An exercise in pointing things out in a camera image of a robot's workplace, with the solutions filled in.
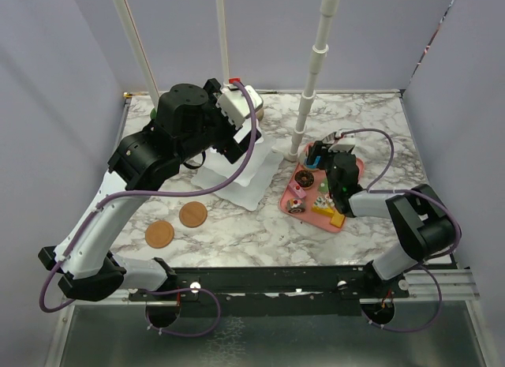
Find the chocolate donut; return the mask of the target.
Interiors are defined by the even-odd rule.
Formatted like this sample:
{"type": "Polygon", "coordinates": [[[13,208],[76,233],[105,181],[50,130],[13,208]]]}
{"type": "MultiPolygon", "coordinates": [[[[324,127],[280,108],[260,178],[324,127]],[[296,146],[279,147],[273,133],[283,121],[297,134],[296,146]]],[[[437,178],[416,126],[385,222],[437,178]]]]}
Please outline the chocolate donut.
{"type": "Polygon", "coordinates": [[[301,169],[294,175],[294,181],[303,189],[310,188],[315,181],[313,172],[301,169]]]}

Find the pink serving tray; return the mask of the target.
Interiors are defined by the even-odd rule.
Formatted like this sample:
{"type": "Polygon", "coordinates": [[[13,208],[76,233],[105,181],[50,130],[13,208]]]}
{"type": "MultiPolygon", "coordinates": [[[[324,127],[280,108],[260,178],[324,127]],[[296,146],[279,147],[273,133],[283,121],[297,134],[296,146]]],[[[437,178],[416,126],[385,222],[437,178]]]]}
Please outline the pink serving tray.
{"type": "Polygon", "coordinates": [[[304,191],[306,191],[306,194],[307,194],[306,198],[304,199],[305,205],[306,205],[306,211],[301,214],[290,214],[287,212],[286,202],[289,199],[296,198],[289,192],[287,186],[290,182],[294,181],[294,175],[299,170],[304,169],[303,164],[304,163],[298,163],[296,165],[296,167],[294,168],[294,172],[291,174],[290,179],[286,185],[286,188],[284,189],[284,191],[279,199],[279,210],[281,212],[283,212],[284,214],[289,215],[296,220],[299,220],[302,223],[318,227],[321,230],[325,230],[329,233],[336,234],[336,233],[340,232],[343,229],[344,224],[342,225],[342,228],[333,227],[330,224],[331,218],[325,217],[323,215],[318,215],[315,212],[311,211],[312,204],[318,196],[326,196],[326,195],[329,196],[328,193],[322,194],[317,190],[320,182],[326,178],[325,173],[321,170],[311,171],[311,172],[313,172],[314,177],[315,177],[314,184],[310,188],[304,189],[304,191]]]}

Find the white tiered serving stand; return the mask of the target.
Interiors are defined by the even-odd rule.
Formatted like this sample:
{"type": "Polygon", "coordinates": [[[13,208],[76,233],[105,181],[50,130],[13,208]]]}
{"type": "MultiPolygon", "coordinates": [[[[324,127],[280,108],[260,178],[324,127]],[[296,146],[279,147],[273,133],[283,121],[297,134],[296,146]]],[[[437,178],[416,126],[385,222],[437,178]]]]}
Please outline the white tiered serving stand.
{"type": "MultiPolygon", "coordinates": [[[[276,139],[262,129],[260,131],[262,138],[256,141],[245,169],[233,182],[215,192],[218,197],[250,212],[257,209],[283,160],[282,154],[273,150],[276,139]]],[[[243,161],[240,158],[236,163],[230,164],[219,153],[209,151],[204,165],[191,179],[191,183],[201,189],[214,187],[229,178],[243,161]]]]}

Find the blue frosted donut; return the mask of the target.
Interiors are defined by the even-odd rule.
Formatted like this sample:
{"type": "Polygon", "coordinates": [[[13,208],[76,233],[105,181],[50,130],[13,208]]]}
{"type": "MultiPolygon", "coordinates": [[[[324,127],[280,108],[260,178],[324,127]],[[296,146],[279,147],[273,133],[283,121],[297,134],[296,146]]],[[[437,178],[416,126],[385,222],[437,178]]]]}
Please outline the blue frosted donut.
{"type": "Polygon", "coordinates": [[[317,156],[313,163],[308,163],[308,160],[306,159],[304,164],[303,164],[303,167],[306,169],[306,170],[309,170],[309,171],[317,171],[319,170],[319,167],[318,167],[318,164],[320,162],[320,157],[317,156]]]}

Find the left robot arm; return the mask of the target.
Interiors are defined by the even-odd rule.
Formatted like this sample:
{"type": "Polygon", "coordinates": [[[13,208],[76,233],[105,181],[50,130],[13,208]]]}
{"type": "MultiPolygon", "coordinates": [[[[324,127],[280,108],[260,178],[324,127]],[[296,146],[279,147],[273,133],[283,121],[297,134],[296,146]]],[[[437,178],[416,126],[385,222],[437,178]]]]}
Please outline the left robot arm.
{"type": "Polygon", "coordinates": [[[192,158],[212,148],[230,163],[247,163],[260,131],[253,126],[243,140],[234,137],[245,123],[254,124],[262,106],[254,88],[240,81],[176,84],[163,93],[155,117],[119,143],[72,232],[40,250],[43,266],[60,274],[62,293],[81,301],[101,301],[118,289],[148,290],[159,300],[171,296],[175,273],[163,259],[115,256],[110,247],[137,209],[192,158]]]}

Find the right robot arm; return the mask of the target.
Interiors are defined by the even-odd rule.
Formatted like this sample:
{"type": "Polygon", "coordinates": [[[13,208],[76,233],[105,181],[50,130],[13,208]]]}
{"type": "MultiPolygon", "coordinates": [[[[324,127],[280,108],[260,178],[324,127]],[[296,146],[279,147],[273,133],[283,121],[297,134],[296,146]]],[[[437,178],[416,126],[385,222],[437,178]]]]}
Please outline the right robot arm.
{"type": "Polygon", "coordinates": [[[321,140],[308,147],[306,162],[325,173],[330,200],[341,215],[392,222],[398,243],[365,266],[362,286],[368,295],[381,296],[392,279],[459,243],[461,227],[430,185],[367,191],[359,184],[357,157],[321,140]]]}

